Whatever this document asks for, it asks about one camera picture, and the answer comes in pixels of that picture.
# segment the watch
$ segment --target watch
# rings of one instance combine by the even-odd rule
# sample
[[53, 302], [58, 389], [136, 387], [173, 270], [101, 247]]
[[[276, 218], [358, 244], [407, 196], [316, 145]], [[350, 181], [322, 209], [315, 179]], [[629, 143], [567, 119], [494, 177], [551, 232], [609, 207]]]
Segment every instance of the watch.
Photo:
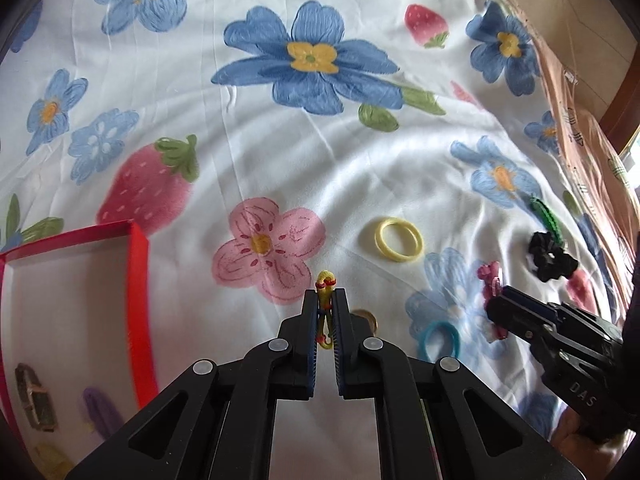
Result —
[[30, 426], [34, 430], [54, 431], [58, 423], [49, 391], [40, 384], [33, 368], [20, 363], [15, 369], [15, 381]]

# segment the yellow flower center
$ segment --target yellow flower center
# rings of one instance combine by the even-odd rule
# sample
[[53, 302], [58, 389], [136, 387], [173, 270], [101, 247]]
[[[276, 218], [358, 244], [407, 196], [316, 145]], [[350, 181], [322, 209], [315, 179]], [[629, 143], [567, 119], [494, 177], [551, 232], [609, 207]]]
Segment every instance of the yellow flower center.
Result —
[[292, 41], [287, 43], [287, 52], [293, 58], [291, 67], [300, 72], [324, 72], [337, 74], [338, 67], [333, 64], [338, 53], [326, 43], [303, 43]]
[[49, 101], [47, 104], [45, 104], [44, 108], [40, 113], [40, 121], [43, 122], [44, 124], [49, 124], [53, 120], [53, 118], [56, 116], [59, 109], [60, 107], [58, 106], [57, 102]]
[[498, 32], [500, 52], [504, 57], [521, 57], [520, 38], [510, 32]]
[[267, 235], [254, 235], [251, 237], [251, 248], [254, 253], [266, 254], [271, 250], [271, 238]]
[[516, 187], [513, 185], [511, 181], [511, 177], [513, 173], [507, 170], [504, 166], [498, 166], [492, 171], [492, 175], [494, 176], [494, 180], [498, 187], [502, 188], [505, 191], [516, 191]]

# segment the silver screw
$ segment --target silver screw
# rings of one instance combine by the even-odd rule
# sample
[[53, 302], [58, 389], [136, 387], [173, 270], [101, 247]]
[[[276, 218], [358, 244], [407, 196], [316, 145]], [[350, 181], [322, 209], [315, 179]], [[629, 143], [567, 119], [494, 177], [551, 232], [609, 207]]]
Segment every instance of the silver screw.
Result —
[[274, 352], [282, 352], [289, 348], [289, 342], [281, 337], [269, 341], [269, 350]]
[[460, 361], [455, 357], [443, 357], [440, 359], [440, 368], [446, 372], [457, 372], [460, 370]]
[[202, 361], [198, 361], [193, 365], [193, 372], [198, 375], [207, 375], [210, 374], [213, 370], [213, 363], [211, 361], [207, 361], [203, 359]]
[[362, 344], [367, 350], [380, 350], [384, 343], [382, 339], [378, 339], [377, 337], [367, 337]]

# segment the strawberry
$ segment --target strawberry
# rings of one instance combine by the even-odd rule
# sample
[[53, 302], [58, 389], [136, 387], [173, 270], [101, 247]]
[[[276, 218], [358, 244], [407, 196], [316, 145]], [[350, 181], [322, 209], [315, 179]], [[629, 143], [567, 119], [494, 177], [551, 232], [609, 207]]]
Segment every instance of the strawberry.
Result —
[[406, 8], [404, 23], [416, 43], [424, 48], [444, 48], [449, 37], [449, 25], [442, 16], [422, 5], [412, 4]]
[[118, 170], [95, 220], [134, 220], [146, 235], [166, 227], [183, 212], [199, 175], [196, 136], [163, 137], [133, 153]]

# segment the yellow bangle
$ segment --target yellow bangle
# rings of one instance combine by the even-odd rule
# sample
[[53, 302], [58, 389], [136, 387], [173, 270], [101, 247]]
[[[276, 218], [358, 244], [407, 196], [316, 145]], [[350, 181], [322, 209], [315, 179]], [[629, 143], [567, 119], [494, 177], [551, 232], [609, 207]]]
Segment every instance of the yellow bangle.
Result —
[[[412, 234], [415, 242], [414, 254], [396, 253], [391, 247], [387, 245], [384, 237], [382, 236], [382, 231], [385, 229], [385, 227], [388, 227], [389, 225], [398, 225], [400, 227], [405, 228], [407, 231], [409, 231]], [[378, 250], [382, 254], [384, 254], [387, 258], [395, 262], [410, 262], [412, 260], [415, 260], [422, 254], [422, 250], [424, 248], [422, 235], [420, 234], [420, 231], [418, 231], [418, 228], [415, 225], [413, 225], [411, 222], [408, 222], [407, 220], [402, 220], [401, 218], [385, 218], [382, 222], [380, 222], [380, 224], [376, 228], [375, 239], [376, 239], [376, 246], [378, 247]]]

